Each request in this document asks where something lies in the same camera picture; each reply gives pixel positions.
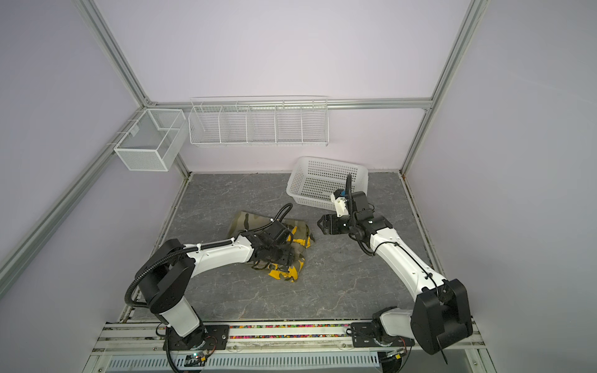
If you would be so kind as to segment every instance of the robotic arm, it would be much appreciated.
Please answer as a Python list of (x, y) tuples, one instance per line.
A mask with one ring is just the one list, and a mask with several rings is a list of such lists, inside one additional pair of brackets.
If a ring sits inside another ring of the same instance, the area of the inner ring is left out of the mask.
[[(348, 234), (367, 255), (384, 259), (415, 301), (412, 311), (389, 307), (373, 315), (378, 344), (389, 345), (396, 336), (410, 337), (434, 354), (471, 336), (466, 288), (456, 279), (447, 281), (421, 260), (383, 216), (374, 215), (365, 193), (352, 192), (351, 181), (348, 175), (346, 188), (332, 194), (337, 213), (322, 216), (318, 226), (326, 235)], [(207, 330), (184, 297), (190, 278), (232, 263), (268, 261), (290, 266), (293, 236), (281, 221), (291, 208), (292, 204), (285, 205), (269, 224), (242, 232), (236, 239), (196, 245), (166, 241), (137, 272), (125, 302), (148, 308), (173, 329), (180, 349), (201, 348)], [(145, 303), (132, 299), (137, 287)]]

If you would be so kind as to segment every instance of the white wire basket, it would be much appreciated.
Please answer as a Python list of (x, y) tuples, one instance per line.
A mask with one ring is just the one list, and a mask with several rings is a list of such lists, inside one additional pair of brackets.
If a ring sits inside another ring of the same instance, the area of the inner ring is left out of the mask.
[(131, 171), (168, 171), (189, 132), (179, 109), (145, 109), (114, 151)]
[(335, 211), (330, 195), (346, 187), (346, 177), (352, 174), (352, 191), (367, 193), (367, 168), (331, 159), (301, 157), (288, 180), (286, 193), (299, 205)]
[(238, 98), (236, 101), (214, 101), (221, 99), (218, 97), (191, 99), (190, 142), (197, 146), (329, 143), (325, 97), (299, 100), (268, 97), (267, 101)]

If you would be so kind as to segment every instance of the camouflage fabric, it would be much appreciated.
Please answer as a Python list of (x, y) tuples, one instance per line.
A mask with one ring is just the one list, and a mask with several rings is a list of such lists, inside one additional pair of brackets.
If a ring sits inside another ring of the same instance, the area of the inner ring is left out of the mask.
[[(238, 237), (241, 232), (245, 230), (256, 229), (263, 227), (270, 222), (270, 218), (251, 214), (250, 212), (241, 211), (237, 213), (232, 219), (232, 224), (228, 231), (228, 237)], [(278, 267), (275, 263), (264, 264), (263, 267), (259, 267), (259, 263), (248, 263), (252, 265), (252, 268), (257, 270), (268, 270), (269, 275), (276, 280), (286, 280), (295, 282), (299, 279), (299, 273), (304, 265), (303, 252), (306, 248), (311, 246), (313, 237), (309, 230), (309, 226), (302, 220), (284, 219), (282, 220), (288, 229), (293, 233), (293, 241), (290, 247), (294, 254), (294, 261), (292, 265), (285, 270), (285, 268)]]

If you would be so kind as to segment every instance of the gray table surface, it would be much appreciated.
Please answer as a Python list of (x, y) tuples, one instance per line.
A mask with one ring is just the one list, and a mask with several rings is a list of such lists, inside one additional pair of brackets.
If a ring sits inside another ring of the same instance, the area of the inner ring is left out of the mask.
[[(168, 238), (182, 243), (226, 239), (238, 211), (273, 216), (287, 202), (289, 174), (196, 174), (180, 203)], [(429, 263), (399, 175), (369, 174), (368, 199), (400, 237)], [(387, 306), (412, 309), (404, 284), (380, 257), (369, 257), (346, 235), (324, 236), (316, 225), (331, 211), (297, 205), (287, 215), (307, 222), (316, 242), (298, 281), (275, 280), (247, 264), (220, 267), (190, 280), (185, 293), (204, 321), (240, 319), (363, 319)], [(133, 320), (154, 320), (137, 309)]]

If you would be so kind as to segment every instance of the white wall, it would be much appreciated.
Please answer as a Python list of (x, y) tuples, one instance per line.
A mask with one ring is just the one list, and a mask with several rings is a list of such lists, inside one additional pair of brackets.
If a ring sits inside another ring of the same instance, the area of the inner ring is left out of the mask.
[(69, 0), (0, 11), (0, 258), (136, 109)]
[(469, 0), (98, 0), (149, 97), (430, 97)]
[(115, 158), (0, 300), (2, 372), (80, 373), (147, 260), (181, 183)]
[(423, 109), (330, 110), (328, 146), (196, 147), (181, 155), (194, 172), (291, 171), (301, 156), (361, 164), (369, 169), (400, 169)]
[(596, 19), (492, 1), (407, 175), (500, 373), (597, 371)]

